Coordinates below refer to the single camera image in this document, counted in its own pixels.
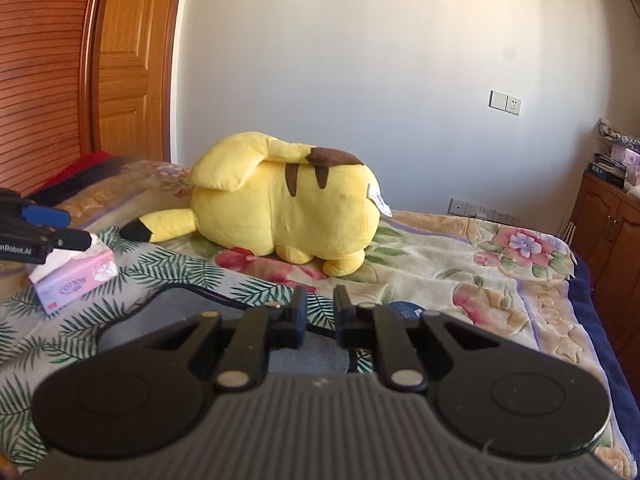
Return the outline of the wall socket strip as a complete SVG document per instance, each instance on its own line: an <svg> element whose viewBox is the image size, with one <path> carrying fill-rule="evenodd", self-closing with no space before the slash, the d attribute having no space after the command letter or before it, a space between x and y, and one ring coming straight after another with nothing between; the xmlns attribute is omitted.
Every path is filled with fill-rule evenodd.
<svg viewBox="0 0 640 480"><path fill-rule="evenodd" d="M508 212L489 208L484 205L473 204L466 200L458 200L454 197L449 201L447 212L454 216L488 220L507 224L508 226L516 226L518 224L518 216L515 214L509 214Z"/></svg>

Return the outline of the floral bed blanket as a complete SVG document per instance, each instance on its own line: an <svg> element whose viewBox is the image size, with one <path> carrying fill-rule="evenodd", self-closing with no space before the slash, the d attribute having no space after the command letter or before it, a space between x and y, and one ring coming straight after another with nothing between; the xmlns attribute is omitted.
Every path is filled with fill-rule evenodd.
<svg viewBox="0 0 640 480"><path fill-rule="evenodd" d="M29 470L46 450L32 424L32 394L47 375L122 339L127 318L166 284L194 285L256 306L307 289L309 334L302 352L273 353L282 370L313 365L367 372L367 351L330 343L336 279L320 262L293 266L224 249L198 234L160 245L127 242L127 222L190 202L186 168L111 159L67 170L32 194L66 210L111 248L116 278L55 314L44 312L24 268L1 267L1 459ZM366 260L341 281L356 302L408 301L596 375L608 389L612 419L597 456L626 479L639 473L639 410L591 301L585 263L559 238L519 226L443 214L395 211L381 221Z"/></svg>

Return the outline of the yellow Pikachu plush toy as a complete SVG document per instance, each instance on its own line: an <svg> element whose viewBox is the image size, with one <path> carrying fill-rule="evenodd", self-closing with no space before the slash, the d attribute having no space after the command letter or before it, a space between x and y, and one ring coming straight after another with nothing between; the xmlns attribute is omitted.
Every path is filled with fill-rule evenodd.
<svg viewBox="0 0 640 480"><path fill-rule="evenodd" d="M213 145L191 168L189 207L151 212L120 229L161 243L200 233L224 248L292 264L323 262L326 275L356 272L381 217L393 213L358 157L249 131Z"/></svg>

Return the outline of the stack of boxes and books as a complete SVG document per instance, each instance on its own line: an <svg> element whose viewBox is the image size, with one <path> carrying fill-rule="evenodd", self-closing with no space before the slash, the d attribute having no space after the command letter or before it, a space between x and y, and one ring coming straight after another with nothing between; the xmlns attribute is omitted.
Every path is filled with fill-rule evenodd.
<svg viewBox="0 0 640 480"><path fill-rule="evenodd" d="M596 125L598 148L587 169L628 194L639 195L639 138L628 136L600 118Z"/></svg>

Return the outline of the red pillow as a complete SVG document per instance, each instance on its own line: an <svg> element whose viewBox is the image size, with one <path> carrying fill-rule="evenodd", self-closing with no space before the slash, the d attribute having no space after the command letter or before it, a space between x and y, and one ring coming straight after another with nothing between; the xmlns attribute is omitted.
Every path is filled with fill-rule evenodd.
<svg viewBox="0 0 640 480"><path fill-rule="evenodd" d="M97 151L81 156L53 177L45 180L36 193L49 191L62 185L63 188L86 188L119 170L122 162L106 151Z"/></svg>

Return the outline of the white wall switch plate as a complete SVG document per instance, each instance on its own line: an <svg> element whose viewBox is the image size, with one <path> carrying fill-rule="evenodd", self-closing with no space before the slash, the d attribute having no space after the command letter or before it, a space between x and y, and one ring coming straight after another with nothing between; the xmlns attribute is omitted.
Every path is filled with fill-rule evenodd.
<svg viewBox="0 0 640 480"><path fill-rule="evenodd" d="M488 106L494 110L501 110L502 112L518 116L521 114L522 100L516 96L508 96L505 93L491 90L489 93Z"/></svg>

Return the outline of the pink tissue box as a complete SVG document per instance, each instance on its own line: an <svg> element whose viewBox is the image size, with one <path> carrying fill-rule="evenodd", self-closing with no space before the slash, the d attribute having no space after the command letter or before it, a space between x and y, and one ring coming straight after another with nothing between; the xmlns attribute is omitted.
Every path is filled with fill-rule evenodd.
<svg viewBox="0 0 640 480"><path fill-rule="evenodd" d="M53 249L43 264L26 266L29 281L48 318L74 300L118 277L111 248L96 234L84 252Z"/></svg>

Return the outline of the wooden side cabinet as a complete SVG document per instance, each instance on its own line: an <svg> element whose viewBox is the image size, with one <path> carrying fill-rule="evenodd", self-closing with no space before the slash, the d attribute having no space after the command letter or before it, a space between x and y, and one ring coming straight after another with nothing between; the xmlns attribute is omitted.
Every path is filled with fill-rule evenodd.
<svg viewBox="0 0 640 480"><path fill-rule="evenodd" d="M639 203L586 171L570 247L588 266L592 301L619 356L639 349Z"/></svg>

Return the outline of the wooden slatted wardrobe door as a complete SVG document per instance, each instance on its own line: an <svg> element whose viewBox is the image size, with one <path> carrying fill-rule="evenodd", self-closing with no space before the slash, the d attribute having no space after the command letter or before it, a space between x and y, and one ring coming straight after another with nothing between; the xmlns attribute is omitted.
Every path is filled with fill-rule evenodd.
<svg viewBox="0 0 640 480"><path fill-rule="evenodd" d="M100 0L1 0L1 184L28 194L92 150Z"/></svg>

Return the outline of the wooden panel door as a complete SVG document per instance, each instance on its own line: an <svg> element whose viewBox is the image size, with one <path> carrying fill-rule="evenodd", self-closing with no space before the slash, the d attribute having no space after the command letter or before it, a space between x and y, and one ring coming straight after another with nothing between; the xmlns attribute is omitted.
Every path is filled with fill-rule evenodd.
<svg viewBox="0 0 640 480"><path fill-rule="evenodd" d="M170 90L179 0L98 0L92 144L170 159Z"/></svg>

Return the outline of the dark blue cup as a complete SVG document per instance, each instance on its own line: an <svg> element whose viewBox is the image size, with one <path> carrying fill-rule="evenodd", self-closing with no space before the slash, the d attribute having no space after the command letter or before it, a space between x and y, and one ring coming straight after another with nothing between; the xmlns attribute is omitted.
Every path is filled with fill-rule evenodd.
<svg viewBox="0 0 640 480"><path fill-rule="evenodd" d="M393 301L388 306L393 308L402 318L409 321L417 321L424 311L422 307L409 301Z"/></svg>

